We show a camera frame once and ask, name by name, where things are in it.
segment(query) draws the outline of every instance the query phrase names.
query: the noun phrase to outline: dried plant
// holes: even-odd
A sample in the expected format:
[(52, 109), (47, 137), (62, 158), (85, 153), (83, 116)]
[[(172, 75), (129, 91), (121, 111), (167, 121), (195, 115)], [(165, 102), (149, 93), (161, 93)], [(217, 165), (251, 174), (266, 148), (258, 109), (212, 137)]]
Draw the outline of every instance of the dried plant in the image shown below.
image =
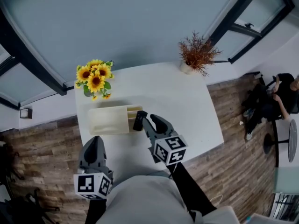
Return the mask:
[(178, 43), (181, 50), (181, 57), (187, 65), (195, 71), (200, 72), (204, 77), (209, 75), (206, 72), (208, 65), (214, 64), (214, 57), (221, 54), (217, 47), (211, 44), (208, 39), (205, 41), (203, 36), (198, 37), (198, 33), (193, 31), (192, 38), (185, 38), (185, 41)]

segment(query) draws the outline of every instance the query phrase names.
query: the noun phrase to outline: sneaker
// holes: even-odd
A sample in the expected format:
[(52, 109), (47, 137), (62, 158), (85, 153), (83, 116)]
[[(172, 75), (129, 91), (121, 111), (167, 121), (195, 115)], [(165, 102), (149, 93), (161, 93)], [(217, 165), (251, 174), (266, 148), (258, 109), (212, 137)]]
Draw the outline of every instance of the sneaker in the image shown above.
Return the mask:
[(249, 141), (252, 138), (252, 132), (246, 134), (246, 140)]
[(254, 113), (254, 109), (248, 109), (247, 111), (245, 111), (244, 113), (243, 113), (243, 116), (244, 117), (248, 117), (248, 116), (250, 116), (250, 115), (252, 115)]

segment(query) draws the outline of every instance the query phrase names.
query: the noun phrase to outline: round table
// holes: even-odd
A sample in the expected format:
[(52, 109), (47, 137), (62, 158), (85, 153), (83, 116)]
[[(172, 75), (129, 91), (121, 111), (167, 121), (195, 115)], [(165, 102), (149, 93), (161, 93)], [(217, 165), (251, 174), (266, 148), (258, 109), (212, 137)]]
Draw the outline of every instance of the round table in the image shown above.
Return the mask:
[[(289, 144), (289, 162), (293, 162), (297, 149), (297, 125), (295, 120), (291, 120), (290, 129), (289, 129), (289, 139), (278, 141), (278, 144), (288, 143)], [(265, 136), (263, 141), (263, 150), (265, 154), (268, 154), (271, 150), (271, 147), (275, 144), (275, 141), (272, 140), (271, 135), (268, 133)]]

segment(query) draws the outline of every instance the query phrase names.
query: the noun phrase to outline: robotic arm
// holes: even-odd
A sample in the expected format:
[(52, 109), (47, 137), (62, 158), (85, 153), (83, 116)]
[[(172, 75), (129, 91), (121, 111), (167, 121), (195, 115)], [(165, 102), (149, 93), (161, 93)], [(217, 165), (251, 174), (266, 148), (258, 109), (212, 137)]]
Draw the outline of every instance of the robotic arm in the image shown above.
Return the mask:
[(188, 147), (184, 137), (178, 135), (172, 124), (162, 117), (151, 114), (150, 118), (155, 123), (156, 129), (147, 118), (143, 118), (142, 124), (146, 136), (150, 139), (149, 150), (155, 163), (162, 161), (169, 166), (181, 162)]
[[(152, 114), (156, 129), (147, 118), (142, 124), (150, 139), (154, 162), (164, 162), (171, 173), (184, 157), (187, 144), (167, 120)], [(113, 171), (106, 166), (106, 152), (101, 137), (95, 136), (82, 148), (78, 159), (78, 174), (74, 174), (77, 195), (90, 199), (85, 224), (94, 224), (106, 210), (106, 198), (113, 184)]]
[(86, 199), (106, 199), (113, 184), (113, 171), (106, 166), (106, 152), (101, 137), (95, 136), (82, 148), (78, 174), (74, 174), (76, 194)]

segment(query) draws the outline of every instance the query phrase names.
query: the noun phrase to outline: light blue wall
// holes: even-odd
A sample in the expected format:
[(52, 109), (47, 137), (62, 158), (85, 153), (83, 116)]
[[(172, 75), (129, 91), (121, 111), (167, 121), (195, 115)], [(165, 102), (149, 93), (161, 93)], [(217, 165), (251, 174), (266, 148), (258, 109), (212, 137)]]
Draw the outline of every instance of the light blue wall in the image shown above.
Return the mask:
[(230, 0), (3, 0), (29, 42), (66, 81), (93, 58), (115, 69), (179, 59)]

